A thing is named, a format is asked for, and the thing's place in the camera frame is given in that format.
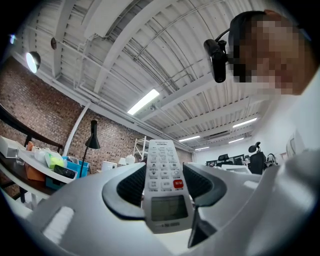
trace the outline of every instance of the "desk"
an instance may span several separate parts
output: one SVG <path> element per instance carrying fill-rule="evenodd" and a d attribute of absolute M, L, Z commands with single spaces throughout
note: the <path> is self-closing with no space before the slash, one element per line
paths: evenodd
<path fill-rule="evenodd" d="M 1 153 L 0 170 L 15 184 L 40 198 L 47 199 L 56 192 L 46 187 L 43 181 L 28 179 L 24 165 L 17 164 L 15 158 L 5 158 Z"/>

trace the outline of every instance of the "person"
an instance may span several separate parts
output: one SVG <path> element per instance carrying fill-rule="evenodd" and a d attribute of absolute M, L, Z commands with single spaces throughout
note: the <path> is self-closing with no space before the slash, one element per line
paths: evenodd
<path fill-rule="evenodd" d="M 238 82 L 301 95 L 319 62 L 299 29 L 273 10 L 246 11 L 230 23 L 228 59 Z"/>
<path fill-rule="evenodd" d="M 301 137 L 297 152 L 319 149 L 319 59 L 298 27 L 273 10 L 246 11 L 231 21 L 228 43 L 237 82 L 299 96 L 290 108 L 290 122 Z"/>

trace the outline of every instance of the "white pole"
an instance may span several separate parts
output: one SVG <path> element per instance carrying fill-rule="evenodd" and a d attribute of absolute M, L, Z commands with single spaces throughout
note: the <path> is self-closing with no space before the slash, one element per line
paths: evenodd
<path fill-rule="evenodd" d="M 67 155 L 69 147 L 70 147 L 70 144 L 71 144 L 71 141 L 74 138 L 74 135 L 76 133 L 76 130 L 77 130 L 82 118 L 84 117 L 85 113 L 87 112 L 88 108 L 90 107 L 90 105 L 91 105 L 91 102 L 88 102 L 87 105 L 85 106 L 85 108 L 82 110 L 81 114 L 79 115 L 77 121 L 75 122 L 75 124 L 74 124 L 74 126 L 72 128 L 72 131 L 70 132 L 69 138 L 66 141 L 66 144 L 65 144 L 65 147 L 64 147 L 64 151 L 63 151 L 63 154 L 62 154 L 63 157 L 65 157 Z"/>

